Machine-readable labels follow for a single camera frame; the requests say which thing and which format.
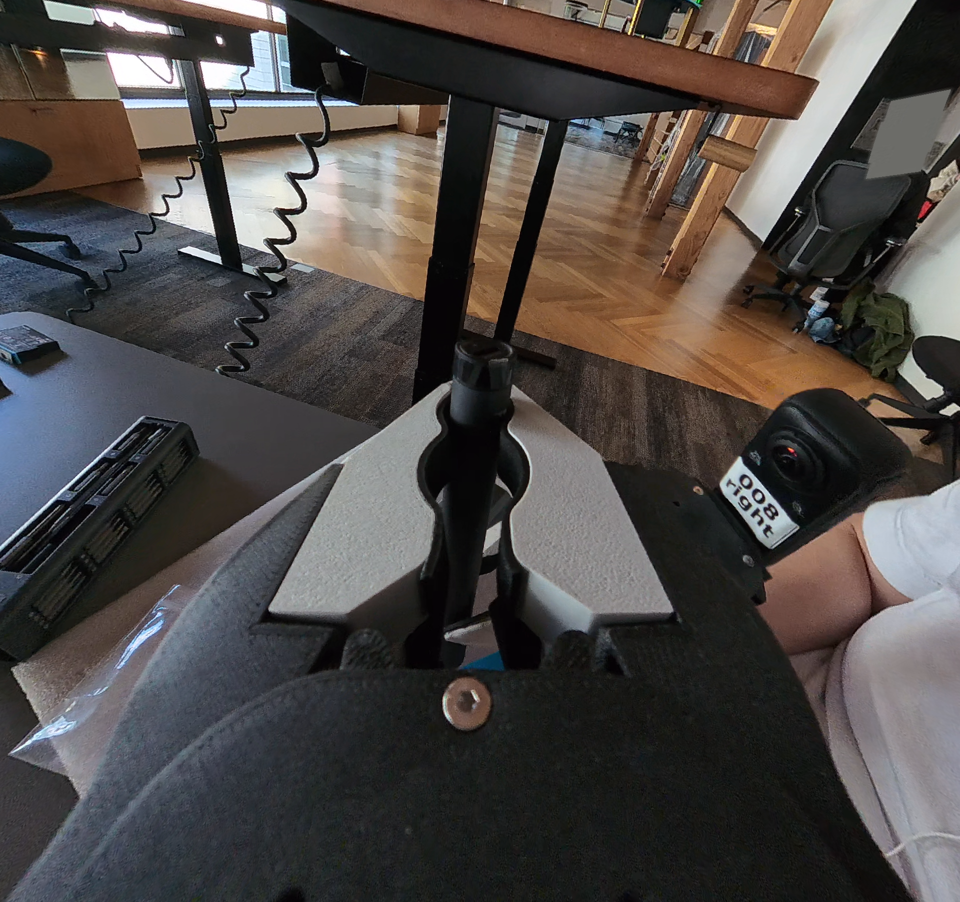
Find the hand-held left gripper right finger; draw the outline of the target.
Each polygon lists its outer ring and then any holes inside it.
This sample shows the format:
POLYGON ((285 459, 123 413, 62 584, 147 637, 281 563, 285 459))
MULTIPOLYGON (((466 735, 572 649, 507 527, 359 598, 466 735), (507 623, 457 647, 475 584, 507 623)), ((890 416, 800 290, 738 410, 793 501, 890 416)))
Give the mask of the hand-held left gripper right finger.
POLYGON ((518 387, 507 426, 522 488, 501 530, 516 617, 541 640, 660 623, 674 608, 601 455, 518 387))

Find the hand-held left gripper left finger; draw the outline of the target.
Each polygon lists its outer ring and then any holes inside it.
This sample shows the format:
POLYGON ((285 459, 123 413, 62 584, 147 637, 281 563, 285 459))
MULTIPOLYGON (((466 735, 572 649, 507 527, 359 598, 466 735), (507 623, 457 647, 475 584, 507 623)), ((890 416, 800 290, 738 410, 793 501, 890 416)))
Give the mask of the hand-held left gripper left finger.
POLYGON ((414 629, 426 618, 419 579, 436 516, 418 480, 441 434, 442 383, 357 446, 270 603, 270 614, 348 629, 414 629))

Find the black electric screwdriver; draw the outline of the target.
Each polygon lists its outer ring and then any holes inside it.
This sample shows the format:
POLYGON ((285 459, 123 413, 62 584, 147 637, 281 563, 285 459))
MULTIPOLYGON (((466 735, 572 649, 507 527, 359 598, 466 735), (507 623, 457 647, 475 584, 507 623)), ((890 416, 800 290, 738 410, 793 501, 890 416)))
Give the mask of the black electric screwdriver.
POLYGON ((448 478, 440 500, 448 556, 444 628, 473 616, 515 365, 512 347, 496 339, 472 335, 455 347, 448 478))

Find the person's right forearm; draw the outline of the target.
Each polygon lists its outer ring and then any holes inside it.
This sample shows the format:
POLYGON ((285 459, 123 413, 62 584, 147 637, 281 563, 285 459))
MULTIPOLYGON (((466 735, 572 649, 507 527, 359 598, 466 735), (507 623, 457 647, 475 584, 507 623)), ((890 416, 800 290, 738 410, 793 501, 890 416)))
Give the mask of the person's right forearm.
POLYGON ((872 560, 860 513, 775 564, 765 593, 758 612, 788 656, 834 647, 910 602, 872 560))

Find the dark grey desk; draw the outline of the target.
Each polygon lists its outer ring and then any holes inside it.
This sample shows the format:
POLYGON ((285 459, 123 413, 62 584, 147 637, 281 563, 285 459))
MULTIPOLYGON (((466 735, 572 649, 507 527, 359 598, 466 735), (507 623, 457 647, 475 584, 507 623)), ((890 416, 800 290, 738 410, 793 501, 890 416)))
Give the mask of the dark grey desk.
POLYGON ((91 594, 20 670, 2 659, 2 897, 47 846, 77 794, 8 752, 174 585, 201 584, 233 525, 369 438, 374 428, 33 311, 2 314, 61 352, 2 363, 2 539, 140 416, 188 424, 200 459, 91 594))

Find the small blue bag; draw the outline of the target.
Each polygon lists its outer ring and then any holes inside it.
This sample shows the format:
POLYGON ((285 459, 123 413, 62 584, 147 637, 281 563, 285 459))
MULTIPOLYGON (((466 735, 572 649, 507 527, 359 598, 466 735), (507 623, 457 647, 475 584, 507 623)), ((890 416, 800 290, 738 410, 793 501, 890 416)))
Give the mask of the small blue bag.
POLYGON ((831 305, 826 297, 815 299, 801 324, 800 332, 815 344, 834 345, 839 342, 837 322, 830 315, 831 305))

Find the green cloth bag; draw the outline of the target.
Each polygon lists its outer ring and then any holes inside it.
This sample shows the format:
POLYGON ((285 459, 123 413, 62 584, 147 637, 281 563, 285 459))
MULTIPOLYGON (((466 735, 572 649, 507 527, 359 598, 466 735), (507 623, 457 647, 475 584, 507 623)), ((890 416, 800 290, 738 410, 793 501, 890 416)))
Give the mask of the green cloth bag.
POLYGON ((915 341, 907 302, 877 293, 865 281, 846 295, 839 323, 837 350, 867 368, 871 378, 893 384, 915 341))

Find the black screwdriver bit case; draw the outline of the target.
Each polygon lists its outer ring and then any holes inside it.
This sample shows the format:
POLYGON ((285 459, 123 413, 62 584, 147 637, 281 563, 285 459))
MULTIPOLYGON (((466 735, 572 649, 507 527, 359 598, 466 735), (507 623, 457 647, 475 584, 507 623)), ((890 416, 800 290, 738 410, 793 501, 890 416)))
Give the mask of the black screwdriver bit case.
POLYGON ((142 416, 3 542, 3 658, 52 638, 198 456, 186 423, 142 416))

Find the small black flat box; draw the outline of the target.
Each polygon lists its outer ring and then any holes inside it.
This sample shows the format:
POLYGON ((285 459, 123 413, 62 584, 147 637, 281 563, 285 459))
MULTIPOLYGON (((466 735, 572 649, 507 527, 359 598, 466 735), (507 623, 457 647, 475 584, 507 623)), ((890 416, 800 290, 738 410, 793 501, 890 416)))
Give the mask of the small black flat box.
POLYGON ((11 366, 22 367, 62 351, 57 341, 28 325, 1 328, 1 360, 11 366))

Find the wooden peg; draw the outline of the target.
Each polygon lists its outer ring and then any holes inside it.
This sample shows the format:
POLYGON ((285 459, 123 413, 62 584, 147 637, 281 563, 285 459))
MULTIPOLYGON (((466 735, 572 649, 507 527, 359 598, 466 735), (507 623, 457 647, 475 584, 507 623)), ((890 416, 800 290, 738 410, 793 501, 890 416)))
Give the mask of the wooden peg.
POLYGON ((698 156, 705 162, 731 169, 743 174, 748 171, 757 157, 757 150, 724 137, 708 135, 698 149, 698 156))

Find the low wooden cabinet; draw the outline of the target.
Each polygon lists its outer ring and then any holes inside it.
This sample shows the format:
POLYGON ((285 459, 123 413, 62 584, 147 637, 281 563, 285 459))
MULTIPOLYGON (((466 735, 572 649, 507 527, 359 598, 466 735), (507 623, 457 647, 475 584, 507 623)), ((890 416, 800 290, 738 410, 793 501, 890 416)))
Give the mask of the low wooden cabinet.
POLYGON ((140 157, 121 100, 3 100, 1 135, 42 150, 53 169, 22 196, 138 179, 140 157))

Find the black swivel chair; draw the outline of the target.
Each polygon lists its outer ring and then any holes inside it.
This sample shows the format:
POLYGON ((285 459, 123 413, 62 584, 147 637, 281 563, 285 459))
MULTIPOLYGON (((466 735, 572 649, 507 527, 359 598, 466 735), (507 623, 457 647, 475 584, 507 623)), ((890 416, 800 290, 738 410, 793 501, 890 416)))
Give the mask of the black swivel chair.
MULTIPOLYGON (((15 196, 42 183, 53 170, 51 158, 42 150, 20 140, 1 139, 1 196, 15 196)), ((20 230, 1 214, 2 256, 32 263, 51 271, 77 276, 87 291, 100 292, 101 287, 89 272, 62 260, 55 260, 30 248, 32 244, 60 244, 69 259, 80 260, 83 254, 67 235, 20 230)))

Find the thick wooden post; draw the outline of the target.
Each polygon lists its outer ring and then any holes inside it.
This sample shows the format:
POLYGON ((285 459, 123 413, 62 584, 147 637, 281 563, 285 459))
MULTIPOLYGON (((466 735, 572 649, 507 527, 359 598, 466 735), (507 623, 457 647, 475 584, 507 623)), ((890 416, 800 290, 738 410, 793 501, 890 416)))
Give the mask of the thick wooden post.
MULTIPOLYGON (((714 56, 731 58, 746 31, 760 0, 735 0, 714 56)), ((688 111, 678 125, 678 134, 668 158, 656 178, 648 199, 645 214, 651 221, 659 221, 665 214, 671 195, 690 156, 697 135, 707 116, 706 111, 688 111)))
MULTIPOLYGON (((767 50, 763 65, 796 72, 834 0, 791 0, 767 50)), ((735 188, 742 170, 714 165, 668 250, 662 276, 685 281, 735 188)))

